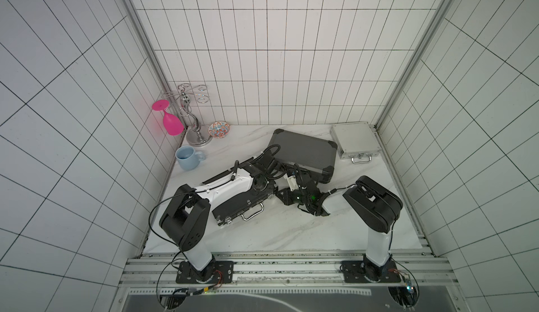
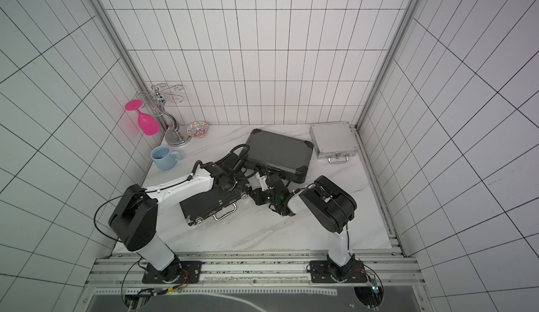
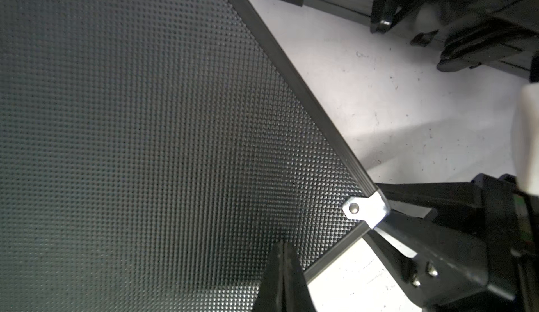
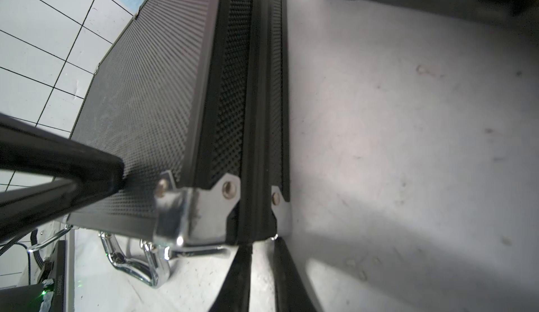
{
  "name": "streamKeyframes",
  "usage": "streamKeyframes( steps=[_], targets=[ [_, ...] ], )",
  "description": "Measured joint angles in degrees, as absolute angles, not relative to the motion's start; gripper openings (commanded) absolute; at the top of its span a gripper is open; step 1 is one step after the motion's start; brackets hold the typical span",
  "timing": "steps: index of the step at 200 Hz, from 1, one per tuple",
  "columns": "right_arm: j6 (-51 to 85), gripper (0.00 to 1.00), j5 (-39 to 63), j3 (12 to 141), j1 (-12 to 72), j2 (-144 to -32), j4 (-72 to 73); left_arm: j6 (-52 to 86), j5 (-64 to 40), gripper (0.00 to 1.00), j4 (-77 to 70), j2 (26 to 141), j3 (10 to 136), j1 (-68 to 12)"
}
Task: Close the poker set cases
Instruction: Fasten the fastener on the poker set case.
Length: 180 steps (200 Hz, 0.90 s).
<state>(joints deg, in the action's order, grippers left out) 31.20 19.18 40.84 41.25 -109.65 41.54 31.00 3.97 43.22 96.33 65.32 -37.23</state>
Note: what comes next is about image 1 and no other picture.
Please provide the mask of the black poker case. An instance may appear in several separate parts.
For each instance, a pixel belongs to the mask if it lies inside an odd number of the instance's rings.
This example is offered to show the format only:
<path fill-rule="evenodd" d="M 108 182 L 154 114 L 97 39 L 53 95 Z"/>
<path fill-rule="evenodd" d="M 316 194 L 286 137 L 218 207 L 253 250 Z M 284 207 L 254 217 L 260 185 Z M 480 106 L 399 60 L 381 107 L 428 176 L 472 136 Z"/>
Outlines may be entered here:
<path fill-rule="evenodd" d="M 280 150 L 274 154 L 277 161 L 286 167 L 297 164 L 310 173 L 311 178 L 328 184 L 334 175 L 338 145 L 327 139 L 320 139 L 276 129 L 268 146 L 277 144 Z"/>
<path fill-rule="evenodd" d="M 279 190 L 276 182 L 262 172 L 259 165 L 246 160 L 237 167 L 230 168 L 197 187 L 199 195 L 211 203 L 211 212 L 217 225 L 231 223 L 241 217 L 247 221 L 244 213 L 276 194 Z"/>

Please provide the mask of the silver poker case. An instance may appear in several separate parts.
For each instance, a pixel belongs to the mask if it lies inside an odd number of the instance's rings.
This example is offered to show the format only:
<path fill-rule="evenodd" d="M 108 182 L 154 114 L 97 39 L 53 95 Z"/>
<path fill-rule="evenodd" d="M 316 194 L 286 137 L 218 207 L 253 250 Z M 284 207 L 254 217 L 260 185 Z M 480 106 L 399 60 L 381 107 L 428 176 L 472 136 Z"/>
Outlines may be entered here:
<path fill-rule="evenodd" d="M 334 124 L 330 134 L 338 145 L 339 158 L 353 164 L 370 163 L 382 150 L 367 122 Z"/>

